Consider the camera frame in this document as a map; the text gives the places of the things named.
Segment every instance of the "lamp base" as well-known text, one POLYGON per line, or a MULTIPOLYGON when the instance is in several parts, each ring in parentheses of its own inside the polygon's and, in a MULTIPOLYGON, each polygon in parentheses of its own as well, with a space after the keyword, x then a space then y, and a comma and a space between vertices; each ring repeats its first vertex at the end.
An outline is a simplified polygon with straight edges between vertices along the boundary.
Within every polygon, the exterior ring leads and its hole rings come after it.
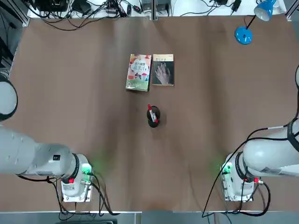
POLYGON ((246 27, 238 27, 235 30, 235 38, 240 44, 250 44, 252 42, 252 32, 246 27))

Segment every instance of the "pen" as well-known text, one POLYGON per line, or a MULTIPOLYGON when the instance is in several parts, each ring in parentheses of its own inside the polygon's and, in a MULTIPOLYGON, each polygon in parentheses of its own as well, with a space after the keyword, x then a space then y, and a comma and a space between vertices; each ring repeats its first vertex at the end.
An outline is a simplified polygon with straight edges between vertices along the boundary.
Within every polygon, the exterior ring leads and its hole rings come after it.
POLYGON ((158 119, 157 119, 155 113, 153 113, 151 106, 149 104, 148 104, 148 109, 149 109, 149 113, 150 113, 150 116, 151 116, 151 119, 153 120, 153 122, 158 123, 158 119))

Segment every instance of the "pen holder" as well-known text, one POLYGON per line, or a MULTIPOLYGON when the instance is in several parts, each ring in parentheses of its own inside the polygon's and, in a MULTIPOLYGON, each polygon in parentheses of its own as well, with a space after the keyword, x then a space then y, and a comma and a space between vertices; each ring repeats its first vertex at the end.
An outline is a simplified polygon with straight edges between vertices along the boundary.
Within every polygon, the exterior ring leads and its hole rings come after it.
POLYGON ((157 117, 157 120, 158 120, 158 123, 153 122, 153 120, 151 119, 151 116, 150 116, 150 112, 148 110, 147 113, 146 113, 146 116, 148 117, 149 126, 150 127, 157 127, 160 123, 160 110, 156 106, 151 106, 151 110, 153 111, 153 113, 155 113, 155 115, 157 117))

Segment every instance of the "blue desk lamp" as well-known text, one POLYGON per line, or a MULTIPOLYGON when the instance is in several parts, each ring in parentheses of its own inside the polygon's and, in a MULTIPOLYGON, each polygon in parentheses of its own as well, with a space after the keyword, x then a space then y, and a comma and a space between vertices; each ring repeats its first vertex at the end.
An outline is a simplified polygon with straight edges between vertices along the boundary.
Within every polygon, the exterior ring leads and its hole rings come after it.
POLYGON ((235 38, 241 44, 249 44, 252 41, 252 32, 249 28, 252 21, 258 17, 261 20, 269 21, 272 17, 273 13, 273 5, 275 4, 276 0, 265 0, 257 5, 254 9, 255 16, 249 22, 246 27, 238 27, 235 30, 235 38))

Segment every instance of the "tabletop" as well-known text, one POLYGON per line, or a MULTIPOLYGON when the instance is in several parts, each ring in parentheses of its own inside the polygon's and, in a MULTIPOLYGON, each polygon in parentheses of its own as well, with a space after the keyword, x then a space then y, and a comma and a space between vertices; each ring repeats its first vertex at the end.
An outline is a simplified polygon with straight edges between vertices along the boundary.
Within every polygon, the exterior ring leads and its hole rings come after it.
MULTIPOLYGON (((292 24, 284 15, 255 20, 244 46, 234 37, 243 23, 242 16, 104 19, 65 32, 31 20, 10 75, 18 109, 3 125, 86 155, 114 211, 201 211, 226 156, 251 131, 285 124, 296 111, 292 24), (174 86, 125 90, 130 54, 174 54, 174 86), (161 110, 155 129, 147 104, 161 110)), ((263 180, 270 210, 298 210, 297 178, 263 180)), ((0 182, 1 211, 59 210, 49 184, 13 175, 0 182)), ((95 211, 98 202, 94 191, 78 209, 95 211)), ((260 196, 244 209, 262 210, 260 196)), ((219 182, 207 210, 225 210, 219 182)))

